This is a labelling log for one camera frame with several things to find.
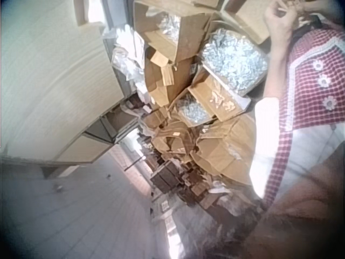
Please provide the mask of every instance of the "open cardboard box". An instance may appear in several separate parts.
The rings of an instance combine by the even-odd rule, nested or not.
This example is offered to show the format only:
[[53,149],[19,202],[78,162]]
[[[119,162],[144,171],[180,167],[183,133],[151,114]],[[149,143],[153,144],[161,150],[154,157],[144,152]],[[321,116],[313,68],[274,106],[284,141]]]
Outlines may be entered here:
[[209,174],[224,175],[250,185],[249,170],[254,156],[255,123],[247,114],[203,129],[191,152],[194,162]]
[[[148,16],[149,9],[160,12],[154,16]],[[205,26],[212,13],[211,9],[195,7],[178,0],[136,0],[134,3],[134,28],[150,46],[173,63],[177,63],[198,54],[205,36]],[[177,43],[164,35],[158,27],[166,14],[181,18]]]
[[271,0],[229,0],[224,10],[258,45],[269,36],[264,13]]
[[158,110],[142,117],[142,120],[150,130],[154,131],[166,120],[167,117],[167,109],[161,107]]
[[[211,35],[216,32],[218,29],[225,29],[225,30],[229,30],[231,31],[234,35],[236,36],[246,36],[248,38],[248,40],[251,40],[250,36],[247,34],[246,31],[243,30],[243,28],[239,27],[236,23],[233,23],[231,21],[226,21],[225,19],[223,19],[220,15],[214,13],[212,15],[212,17],[210,18],[209,23],[206,26],[207,28],[207,33],[205,36],[205,42],[204,44],[206,44]],[[266,56],[266,54],[254,43],[252,42],[254,47],[256,48],[256,50],[258,52],[260,52],[263,56]],[[224,87],[230,86],[231,88],[231,84],[228,82],[228,80],[216,73],[214,73],[212,71],[212,69],[210,69],[209,65],[207,64],[207,62],[203,61],[203,66],[205,67],[205,69],[207,69]],[[241,96],[241,97],[245,97],[247,93],[249,93],[250,91],[252,91],[256,86],[258,86],[266,77],[267,72],[262,73],[259,78],[253,83],[252,86],[250,86],[248,89],[243,90],[241,92],[239,92],[238,94],[235,93],[234,91],[230,91],[232,96],[235,98],[235,96]]]
[[169,105],[192,81],[194,58],[175,65],[153,48],[148,48],[145,59],[145,83],[150,96],[161,107]]
[[[209,120],[194,123],[188,120],[176,108],[178,100],[190,93],[197,102],[209,114]],[[201,124],[211,122],[216,116],[220,121],[226,121],[246,111],[250,104],[250,98],[240,97],[236,94],[229,93],[205,67],[200,67],[192,85],[179,94],[171,103],[169,111],[177,114],[181,121],[185,122],[188,127],[196,127]]]
[[194,149],[195,137],[185,123],[176,120],[159,129],[151,142],[162,154],[188,155]]

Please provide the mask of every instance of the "white sleeve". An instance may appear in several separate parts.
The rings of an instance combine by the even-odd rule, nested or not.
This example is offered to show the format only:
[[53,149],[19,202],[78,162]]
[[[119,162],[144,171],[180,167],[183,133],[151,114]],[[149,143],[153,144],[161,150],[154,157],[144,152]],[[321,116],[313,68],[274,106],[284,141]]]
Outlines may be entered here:
[[250,169],[253,189],[261,198],[270,175],[279,144],[279,100],[264,98],[255,106],[257,141]]

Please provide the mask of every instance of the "person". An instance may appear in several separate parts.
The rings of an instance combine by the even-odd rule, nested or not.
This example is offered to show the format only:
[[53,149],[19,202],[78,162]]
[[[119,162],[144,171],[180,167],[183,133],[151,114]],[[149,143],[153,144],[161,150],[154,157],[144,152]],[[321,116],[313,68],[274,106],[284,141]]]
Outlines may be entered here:
[[[335,4],[318,0],[305,2],[302,8],[319,8],[339,21]],[[283,17],[276,13],[281,5],[287,8]],[[271,59],[264,98],[255,107],[257,141],[250,177],[266,207],[345,140],[344,32],[323,23],[304,34],[289,52],[297,8],[277,0],[265,13]]]
[[[294,40],[303,12],[322,14],[322,26]],[[237,240],[190,258],[344,258],[345,35],[334,24],[342,12],[332,0],[272,0],[265,20],[271,56],[250,169],[265,212]]]

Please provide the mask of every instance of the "red checkered apron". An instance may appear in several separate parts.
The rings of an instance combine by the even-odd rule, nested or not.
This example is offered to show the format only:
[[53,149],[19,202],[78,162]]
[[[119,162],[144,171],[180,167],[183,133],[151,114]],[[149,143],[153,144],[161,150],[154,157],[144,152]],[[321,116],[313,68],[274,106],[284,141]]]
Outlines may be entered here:
[[265,189],[266,206],[274,202],[288,168],[294,130],[345,121],[344,41],[342,31],[312,30],[289,55],[287,91],[280,101],[279,147]]

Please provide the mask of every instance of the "white flower pattern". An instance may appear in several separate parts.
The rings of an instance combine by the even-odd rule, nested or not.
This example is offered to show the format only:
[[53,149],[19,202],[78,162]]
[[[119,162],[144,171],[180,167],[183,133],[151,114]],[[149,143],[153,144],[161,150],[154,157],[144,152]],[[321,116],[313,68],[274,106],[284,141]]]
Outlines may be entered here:
[[327,75],[325,74],[320,75],[320,78],[318,79],[318,84],[320,87],[328,88],[330,83],[331,83],[331,79]]
[[324,105],[327,111],[332,111],[335,109],[337,101],[333,96],[329,96],[324,98],[322,104]]
[[320,60],[315,60],[313,63],[313,67],[316,71],[321,71],[323,69],[323,62]]

